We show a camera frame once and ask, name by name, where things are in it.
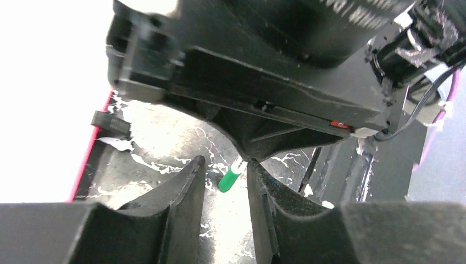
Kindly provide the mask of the white green whiteboard marker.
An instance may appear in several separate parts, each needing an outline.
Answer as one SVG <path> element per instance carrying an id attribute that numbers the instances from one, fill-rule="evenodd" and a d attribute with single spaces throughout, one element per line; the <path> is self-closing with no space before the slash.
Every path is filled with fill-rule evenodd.
<path id="1" fill-rule="evenodd" d="M 245 161 L 241 156 L 238 156 L 232 163 L 230 170 L 235 175 L 241 175 L 247 168 L 247 161 Z"/>

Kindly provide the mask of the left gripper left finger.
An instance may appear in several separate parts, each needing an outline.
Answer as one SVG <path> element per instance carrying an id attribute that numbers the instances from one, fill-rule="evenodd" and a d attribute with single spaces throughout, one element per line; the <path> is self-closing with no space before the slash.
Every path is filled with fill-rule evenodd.
<path id="1" fill-rule="evenodd" d="M 1 263 L 195 263 L 206 161 L 114 210 L 98 202 L 1 204 Z"/>

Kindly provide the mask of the green marker cap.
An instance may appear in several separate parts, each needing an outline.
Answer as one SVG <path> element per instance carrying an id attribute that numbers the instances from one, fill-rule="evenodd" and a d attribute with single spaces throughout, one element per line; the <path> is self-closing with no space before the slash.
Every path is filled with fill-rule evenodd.
<path id="1" fill-rule="evenodd" d="M 236 173 L 229 169 L 218 183 L 219 191 L 222 193 L 229 191 L 240 175 L 241 173 Z"/>

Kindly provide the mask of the pink framed whiteboard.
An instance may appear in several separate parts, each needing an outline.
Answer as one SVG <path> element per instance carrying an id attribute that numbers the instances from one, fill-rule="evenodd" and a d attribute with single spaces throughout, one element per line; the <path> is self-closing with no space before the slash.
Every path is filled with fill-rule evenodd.
<path id="1" fill-rule="evenodd" d="M 111 1 L 1 1 L 1 202 L 70 201 L 110 94 Z"/>

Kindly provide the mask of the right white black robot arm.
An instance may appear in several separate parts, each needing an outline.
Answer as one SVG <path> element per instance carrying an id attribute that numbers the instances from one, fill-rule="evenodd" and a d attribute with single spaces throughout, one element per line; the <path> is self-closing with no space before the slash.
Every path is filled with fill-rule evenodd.
<path id="1" fill-rule="evenodd" d="M 406 87 L 465 64 L 465 1 L 114 1 L 108 80 L 203 120 L 247 160 L 388 137 Z"/>

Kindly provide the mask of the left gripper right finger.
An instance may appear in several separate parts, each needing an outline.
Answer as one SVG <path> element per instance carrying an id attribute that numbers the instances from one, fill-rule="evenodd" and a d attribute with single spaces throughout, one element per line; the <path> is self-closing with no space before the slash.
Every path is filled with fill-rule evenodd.
<path id="1" fill-rule="evenodd" d="M 256 160 L 247 190 L 258 263 L 465 263 L 465 206 L 351 203 L 326 208 Z"/>

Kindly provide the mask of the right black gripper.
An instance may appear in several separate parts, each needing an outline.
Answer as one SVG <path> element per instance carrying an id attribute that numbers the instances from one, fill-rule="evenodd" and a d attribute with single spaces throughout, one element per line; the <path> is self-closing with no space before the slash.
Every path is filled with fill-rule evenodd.
<path id="1" fill-rule="evenodd" d="M 247 161 L 377 133 L 393 105 L 368 41 L 410 5 L 177 1 L 163 14 L 114 1 L 115 88 L 206 122 Z"/>

